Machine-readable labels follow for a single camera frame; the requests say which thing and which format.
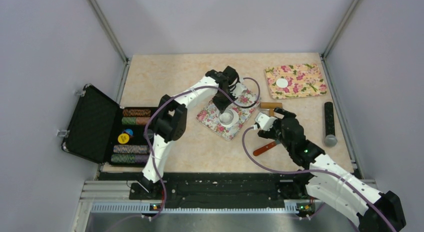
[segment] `beige table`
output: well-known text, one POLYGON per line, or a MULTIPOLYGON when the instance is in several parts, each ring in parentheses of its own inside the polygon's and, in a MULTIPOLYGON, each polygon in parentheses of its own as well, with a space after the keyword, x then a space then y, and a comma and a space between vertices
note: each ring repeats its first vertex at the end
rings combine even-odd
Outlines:
MULTIPOLYGON (((272 102, 276 100, 270 97, 264 69, 268 66, 298 63, 316 63, 324 75, 317 53, 135 55, 129 68, 121 105, 157 106, 163 95, 178 94, 198 82, 207 71, 211 69, 222 71, 227 65, 236 69, 241 77, 255 78, 260 85, 262 101, 272 102)), ((253 82, 246 80, 245 84, 257 92, 253 82)), ((306 138, 322 147, 344 169, 353 172, 337 116, 335 116, 335 132, 338 144, 333 148, 323 144, 323 106, 327 101, 332 101, 330 93, 311 98, 279 100, 285 110, 297 114, 300 124, 304 127, 306 138)), ((197 121, 196 115, 207 103, 208 101, 203 101, 188 112, 185 134, 174 144, 165 171, 266 172, 249 160, 242 147, 243 131, 255 122, 258 111, 254 112, 232 141, 226 141, 197 121)), ((271 140, 258 137, 257 131, 250 131, 246 135, 246 145, 250 153, 270 142, 271 140)), ((276 170, 299 169, 281 145, 256 159, 259 163, 276 170)), ((122 169, 105 167, 104 170, 122 169)), ((123 170, 140 171, 140 168, 123 170)))

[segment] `floral cutting board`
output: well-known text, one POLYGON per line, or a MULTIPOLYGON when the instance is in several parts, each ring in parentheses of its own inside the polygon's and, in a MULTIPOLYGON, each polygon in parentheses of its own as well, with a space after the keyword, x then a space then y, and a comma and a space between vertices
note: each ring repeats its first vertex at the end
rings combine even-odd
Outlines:
MULTIPOLYGON (((243 94, 235 101, 239 105, 249 106, 255 101, 257 95, 246 90, 243 94)), ((218 108, 214 105, 212 100, 207 104, 207 106, 199 112, 197 115, 197 120, 207 126, 209 129, 213 130, 218 135, 224 137, 224 139, 230 141, 236 136, 237 132, 243 127, 245 122, 250 118, 252 113, 256 110, 259 105, 259 100, 255 106, 249 109, 242 109, 234 104, 231 104, 228 108, 234 110, 238 113, 238 122, 230 128, 224 127, 218 118, 219 111, 218 108)))
POLYGON ((265 69, 265 76, 273 99, 327 94, 326 83, 316 64, 268 67, 265 69))

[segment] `white wall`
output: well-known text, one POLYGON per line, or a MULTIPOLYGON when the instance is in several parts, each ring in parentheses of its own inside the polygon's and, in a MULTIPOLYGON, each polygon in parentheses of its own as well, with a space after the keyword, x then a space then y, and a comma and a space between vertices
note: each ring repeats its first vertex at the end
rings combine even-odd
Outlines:
POLYGON ((323 52, 352 0, 97 0, 128 56, 323 52))
POLYGON ((363 170, 422 231, 424 0, 363 0, 328 61, 363 170))
POLYGON ((96 164, 60 150, 77 88, 109 96, 122 62, 86 0, 0 0, 0 225, 66 232, 96 164))

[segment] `poker chip set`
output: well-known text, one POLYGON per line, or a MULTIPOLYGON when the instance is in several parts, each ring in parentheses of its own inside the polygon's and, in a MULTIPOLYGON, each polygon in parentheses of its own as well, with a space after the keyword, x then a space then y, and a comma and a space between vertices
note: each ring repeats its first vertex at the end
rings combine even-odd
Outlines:
POLYGON ((122 108, 93 85, 84 87, 62 141, 62 150, 96 163, 143 167, 153 131, 144 130, 157 107, 122 108))

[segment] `wooden handle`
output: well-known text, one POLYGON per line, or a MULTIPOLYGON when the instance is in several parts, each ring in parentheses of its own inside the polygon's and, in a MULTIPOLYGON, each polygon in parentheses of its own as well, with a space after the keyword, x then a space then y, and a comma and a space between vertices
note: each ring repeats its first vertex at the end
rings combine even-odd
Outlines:
POLYGON ((258 155, 266 152, 267 150, 271 149, 272 147, 274 147, 276 145, 277 145, 277 143, 275 141, 273 141, 273 142, 271 142, 267 145, 262 146, 261 148, 255 150, 255 151, 253 151, 253 155, 258 156, 258 155))
POLYGON ((259 105, 260 109, 274 109, 276 107, 282 108, 283 104, 280 102, 261 102, 259 105))

